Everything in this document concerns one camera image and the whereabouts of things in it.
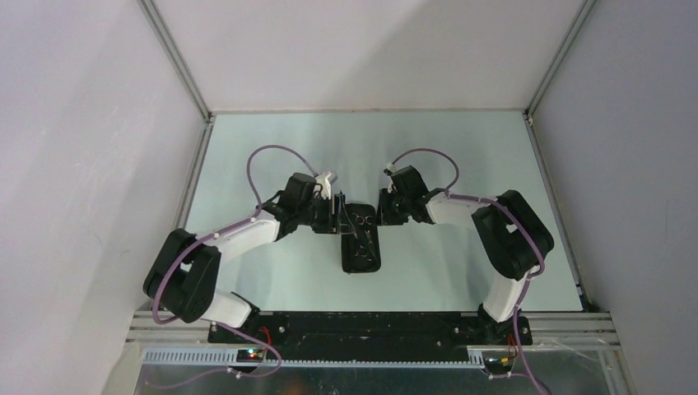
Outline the silver thinning shears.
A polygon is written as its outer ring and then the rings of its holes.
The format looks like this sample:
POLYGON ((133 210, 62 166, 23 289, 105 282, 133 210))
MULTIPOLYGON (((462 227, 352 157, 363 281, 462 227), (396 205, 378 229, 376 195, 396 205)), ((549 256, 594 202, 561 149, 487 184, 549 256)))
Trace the silver thinning shears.
POLYGON ((375 216, 374 215, 361 215, 359 213, 353 212, 350 215, 351 223, 354 226, 360 228, 375 226, 375 216))

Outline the black zippered tool case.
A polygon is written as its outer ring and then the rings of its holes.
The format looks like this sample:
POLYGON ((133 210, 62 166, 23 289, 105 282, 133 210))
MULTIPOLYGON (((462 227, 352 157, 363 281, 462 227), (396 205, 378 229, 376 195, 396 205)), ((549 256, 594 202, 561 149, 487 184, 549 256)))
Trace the black zippered tool case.
POLYGON ((375 208, 364 203, 346 204, 341 231, 342 270, 348 274, 377 272, 381 257, 375 208))

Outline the silver hair scissors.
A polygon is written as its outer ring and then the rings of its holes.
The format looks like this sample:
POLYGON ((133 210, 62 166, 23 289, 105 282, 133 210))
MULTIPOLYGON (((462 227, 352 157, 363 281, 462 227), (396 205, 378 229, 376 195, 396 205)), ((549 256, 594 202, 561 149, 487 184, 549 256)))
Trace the silver hair scissors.
POLYGON ((356 256, 364 258, 368 261, 375 260, 375 248, 372 239, 372 233, 367 230, 363 235, 356 237, 356 256))

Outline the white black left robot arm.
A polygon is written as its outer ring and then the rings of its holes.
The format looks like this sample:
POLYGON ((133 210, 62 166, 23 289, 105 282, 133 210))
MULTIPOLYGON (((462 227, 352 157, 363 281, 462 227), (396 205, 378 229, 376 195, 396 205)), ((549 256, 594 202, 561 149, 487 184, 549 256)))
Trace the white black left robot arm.
POLYGON ((155 308, 163 307, 185 323, 204 319, 228 326, 239 342, 260 332, 255 306, 234 292, 218 289, 222 263, 277 242, 301 226, 315 234, 348 230, 342 193, 333 193, 333 172, 315 176, 294 173, 283 190, 261 203, 255 213, 208 235, 183 228, 171 231, 143 283, 155 308))

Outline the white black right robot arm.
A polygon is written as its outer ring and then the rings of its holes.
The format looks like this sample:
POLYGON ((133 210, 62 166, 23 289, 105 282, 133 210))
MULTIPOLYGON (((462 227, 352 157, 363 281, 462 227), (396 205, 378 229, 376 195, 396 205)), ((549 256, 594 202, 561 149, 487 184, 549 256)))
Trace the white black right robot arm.
POLYGON ((519 312, 528 283, 543 271, 545 257, 554 248, 551 232, 516 190, 494 198, 472 197, 428 188, 412 166, 386 173, 390 182, 380 190, 376 207, 348 203, 342 193, 329 201, 330 230, 342 237, 343 271, 379 269, 380 226, 409 221, 470 226, 496 272, 479 308, 486 316, 478 331, 490 344, 503 342, 512 332, 510 319, 519 312))

